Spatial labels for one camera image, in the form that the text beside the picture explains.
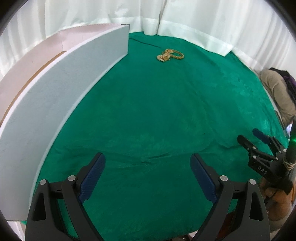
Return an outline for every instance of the blue gripper pad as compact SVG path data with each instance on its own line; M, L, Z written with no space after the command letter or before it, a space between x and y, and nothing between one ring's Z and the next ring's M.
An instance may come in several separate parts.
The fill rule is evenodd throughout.
M106 159L103 154L101 154L95 161L84 180L80 186L80 194L78 200L83 203L85 200L89 199L106 164Z
M269 137L265 135L262 131L259 131L257 128L253 129L253 135L256 136L263 143L270 144Z
M198 181L198 184L200 185L207 200L211 201L214 204L218 199L216 194L216 186L212 178L208 174L208 172L205 170L205 168L199 161L201 157L198 155L199 157L198 159L196 156L197 154L191 155L191 158L190 158L191 170L194 176L196 177L196 180Z

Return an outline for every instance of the gold ring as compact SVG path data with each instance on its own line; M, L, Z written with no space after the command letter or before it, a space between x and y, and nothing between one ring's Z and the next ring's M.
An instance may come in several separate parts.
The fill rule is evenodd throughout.
M183 59L184 58L184 54L182 54L181 52L174 50L174 49L166 49L165 53L168 53L172 58L175 58L175 59Z

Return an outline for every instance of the metal pin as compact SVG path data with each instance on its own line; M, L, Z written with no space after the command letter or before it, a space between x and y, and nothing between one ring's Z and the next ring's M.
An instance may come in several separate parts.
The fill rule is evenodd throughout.
M69 180L69 181L74 181L75 178L76 178L76 177L75 177L74 175L71 175L71 176L68 177L68 180Z
M249 181L252 185L255 185L256 184L256 181L254 179L250 179Z
M227 177L227 176L224 176L224 175L222 175L222 176L220 177L220 179L221 179L222 181L226 182L226 181L228 180L228 177Z
M44 185L46 183L46 180L45 179L42 179L41 181L40 181L40 185Z

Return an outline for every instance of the curtain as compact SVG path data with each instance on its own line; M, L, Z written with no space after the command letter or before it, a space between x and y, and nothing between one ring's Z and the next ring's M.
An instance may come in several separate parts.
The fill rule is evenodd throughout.
M296 76L296 43L264 0L29 0L0 36L0 80L34 46L59 30L97 23L185 39L225 56L233 51L256 72Z

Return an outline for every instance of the green tablecloth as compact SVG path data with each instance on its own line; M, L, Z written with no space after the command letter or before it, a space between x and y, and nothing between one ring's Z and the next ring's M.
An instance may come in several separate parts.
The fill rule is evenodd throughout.
M106 168L84 203L102 237L166 240L197 230L211 208L190 170L192 153L220 175L246 181L258 176L247 166L237 136L264 151L253 128L285 145L287 139L259 79L234 54L222 57L172 37L130 38L128 55L62 128L38 181L64 180L102 152ZM157 61L166 48L185 58ZM75 235L66 215L65 221Z

